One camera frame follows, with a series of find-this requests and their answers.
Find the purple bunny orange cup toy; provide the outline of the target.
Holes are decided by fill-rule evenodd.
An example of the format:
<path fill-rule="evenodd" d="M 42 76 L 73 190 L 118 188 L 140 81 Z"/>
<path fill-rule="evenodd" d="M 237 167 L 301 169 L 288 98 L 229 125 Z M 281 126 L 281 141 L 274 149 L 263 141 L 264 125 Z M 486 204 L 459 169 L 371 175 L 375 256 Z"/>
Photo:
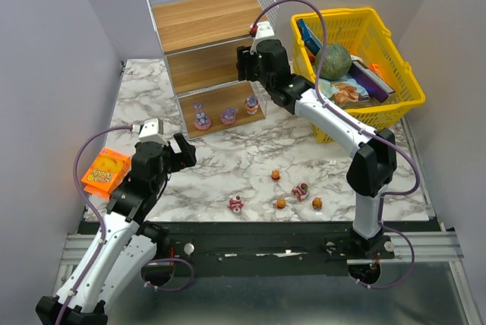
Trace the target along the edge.
<path fill-rule="evenodd" d="M 249 115 L 254 115 L 259 109 L 259 101 L 255 95 L 250 95 L 245 100 L 245 109 Z"/>

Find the pink bear toy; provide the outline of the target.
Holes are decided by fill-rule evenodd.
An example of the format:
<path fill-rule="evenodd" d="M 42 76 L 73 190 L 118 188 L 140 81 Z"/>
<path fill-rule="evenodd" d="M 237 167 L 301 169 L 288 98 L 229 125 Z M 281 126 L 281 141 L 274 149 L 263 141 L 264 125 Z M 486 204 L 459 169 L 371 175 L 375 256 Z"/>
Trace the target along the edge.
<path fill-rule="evenodd" d="M 240 213 L 242 211 L 243 206 L 244 206 L 243 200 L 239 195 L 236 195 L 229 199 L 228 208 L 233 213 Z"/>

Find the orange burger toy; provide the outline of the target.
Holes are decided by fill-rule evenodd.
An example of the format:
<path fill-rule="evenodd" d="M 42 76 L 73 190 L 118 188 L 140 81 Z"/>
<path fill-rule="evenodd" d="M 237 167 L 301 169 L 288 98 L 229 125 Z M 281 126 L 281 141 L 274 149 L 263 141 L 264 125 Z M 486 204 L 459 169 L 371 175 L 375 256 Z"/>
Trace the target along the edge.
<path fill-rule="evenodd" d="M 286 207 L 286 200 L 283 199 L 283 198 L 280 198 L 278 199 L 275 204 L 274 204 L 274 207 L 278 210 L 282 210 Z"/>

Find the red white cake toy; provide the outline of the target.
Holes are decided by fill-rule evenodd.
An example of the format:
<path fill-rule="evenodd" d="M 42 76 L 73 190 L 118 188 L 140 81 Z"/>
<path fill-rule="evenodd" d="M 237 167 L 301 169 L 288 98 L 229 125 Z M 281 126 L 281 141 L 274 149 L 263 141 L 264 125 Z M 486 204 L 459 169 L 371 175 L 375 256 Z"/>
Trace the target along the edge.
<path fill-rule="evenodd" d="M 292 189 L 292 195 L 296 198 L 298 202 L 302 202 L 305 200 L 309 195 L 309 187 L 306 183 L 302 182 L 297 184 Z"/>

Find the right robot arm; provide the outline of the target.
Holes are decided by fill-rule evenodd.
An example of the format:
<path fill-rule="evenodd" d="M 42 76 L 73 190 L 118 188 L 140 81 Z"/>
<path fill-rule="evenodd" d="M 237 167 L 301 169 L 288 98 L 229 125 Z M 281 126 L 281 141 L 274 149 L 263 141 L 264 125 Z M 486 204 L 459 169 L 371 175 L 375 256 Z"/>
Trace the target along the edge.
<path fill-rule="evenodd" d="M 287 53 L 277 39 L 236 49 L 239 80 L 257 81 L 271 100 L 289 113 L 308 120 L 337 142 L 352 159 L 346 174 L 355 192 L 353 232 L 370 241 L 382 233 L 379 224 L 380 195 L 385 192 L 396 170 L 394 134 L 376 132 L 323 97 L 313 82 L 290 71 Z"/>

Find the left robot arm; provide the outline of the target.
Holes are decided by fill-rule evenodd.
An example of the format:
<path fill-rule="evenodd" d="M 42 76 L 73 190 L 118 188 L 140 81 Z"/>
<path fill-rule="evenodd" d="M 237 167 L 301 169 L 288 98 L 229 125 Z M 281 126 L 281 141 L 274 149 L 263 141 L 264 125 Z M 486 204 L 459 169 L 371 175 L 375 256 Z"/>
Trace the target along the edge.
<path fill-rule="evenodd" d="M 43 324 L 105 324 L 111 305 L 159 248 L 167 231 L 148 222 L 171 174 L 195 166 L 196 149 L 174 134 L 179 151 L 159 138 L 135 145 L 131 170 L 111 193 L 99 230 L 75 271 L 53 296 L 43 296 L 36 313 Z"/>

